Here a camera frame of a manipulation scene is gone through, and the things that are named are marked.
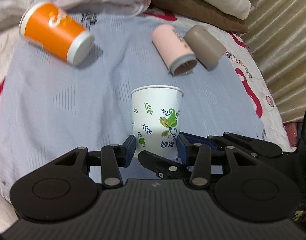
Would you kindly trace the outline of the brown pillow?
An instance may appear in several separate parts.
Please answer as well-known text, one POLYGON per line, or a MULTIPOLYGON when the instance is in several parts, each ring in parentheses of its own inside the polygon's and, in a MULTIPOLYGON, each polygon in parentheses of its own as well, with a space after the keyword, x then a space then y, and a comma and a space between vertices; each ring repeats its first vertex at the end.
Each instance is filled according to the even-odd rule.
POLYGON ((225 31, 239 34, 249 31, 244 20, 225 14, 203 0, 151 0, 150 8, 158 8, 165 12, 192 18, 225 31))

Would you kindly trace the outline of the pink cup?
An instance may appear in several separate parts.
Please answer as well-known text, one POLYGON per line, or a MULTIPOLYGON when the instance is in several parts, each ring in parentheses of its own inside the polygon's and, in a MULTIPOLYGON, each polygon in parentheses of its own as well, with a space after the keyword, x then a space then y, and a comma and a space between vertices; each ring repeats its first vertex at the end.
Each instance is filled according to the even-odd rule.
POLYGON ((172 25, 156 27, 152 42, 171 75, 182 75, 197 65, 196 55, 172 25))

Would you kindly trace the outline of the beige curtain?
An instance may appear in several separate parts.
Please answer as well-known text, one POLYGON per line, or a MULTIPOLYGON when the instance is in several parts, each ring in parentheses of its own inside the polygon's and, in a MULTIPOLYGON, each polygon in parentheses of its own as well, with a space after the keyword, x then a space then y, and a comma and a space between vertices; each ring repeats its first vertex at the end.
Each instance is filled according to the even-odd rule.
POLYGON ((306 0, 260 0, 243 40, 266 81, 284 123, 306 111, 306 0))

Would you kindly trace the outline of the taupe grey cup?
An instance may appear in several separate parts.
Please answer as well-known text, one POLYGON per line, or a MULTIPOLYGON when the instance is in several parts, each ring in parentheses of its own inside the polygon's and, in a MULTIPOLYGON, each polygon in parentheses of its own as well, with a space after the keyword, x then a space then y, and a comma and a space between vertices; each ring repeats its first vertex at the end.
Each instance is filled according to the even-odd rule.
POLYGON ((184 35, 184 40, 208 71, 218 66, 226 52, 225 46, 201 25, 190 28, 184 35))

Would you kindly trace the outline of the white floral paper cup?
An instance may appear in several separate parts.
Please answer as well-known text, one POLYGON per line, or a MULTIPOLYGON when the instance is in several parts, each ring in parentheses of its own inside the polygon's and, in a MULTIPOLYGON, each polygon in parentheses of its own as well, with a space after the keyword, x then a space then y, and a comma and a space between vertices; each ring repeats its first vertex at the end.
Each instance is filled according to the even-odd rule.
POLYGON ((151 85, 131 93, 135 157, 149 151, 167 159, 177 157, 183 91, 174 86, 151 85))

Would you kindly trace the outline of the orange paper cup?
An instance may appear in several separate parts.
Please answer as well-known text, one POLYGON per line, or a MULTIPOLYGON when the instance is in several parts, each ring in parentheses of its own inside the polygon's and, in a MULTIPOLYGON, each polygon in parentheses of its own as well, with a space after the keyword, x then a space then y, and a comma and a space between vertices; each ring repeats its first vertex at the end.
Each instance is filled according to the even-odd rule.
POLYGON ((94 46, 94 35, 48 0, 38 1, 25 11, 19 34, 73 66, 82 63, 94 46))

